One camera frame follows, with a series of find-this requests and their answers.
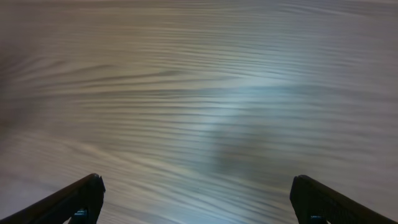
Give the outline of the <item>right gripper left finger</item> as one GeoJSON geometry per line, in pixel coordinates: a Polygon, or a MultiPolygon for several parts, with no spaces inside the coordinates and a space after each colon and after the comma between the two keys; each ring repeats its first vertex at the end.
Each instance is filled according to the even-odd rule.
{"type": "Polygon", "coordinates": [[[106,189],[101,176],[90,174],[1,220],[1,224],[96,224],[106,189]]]}

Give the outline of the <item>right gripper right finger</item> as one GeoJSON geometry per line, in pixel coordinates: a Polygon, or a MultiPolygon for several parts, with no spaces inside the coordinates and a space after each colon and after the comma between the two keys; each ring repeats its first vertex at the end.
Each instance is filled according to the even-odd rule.
{"type": "Polygon", "coordinates": [[[299,224],[397,224],[307,175],[294,177],[290,202],[299,224]]]}

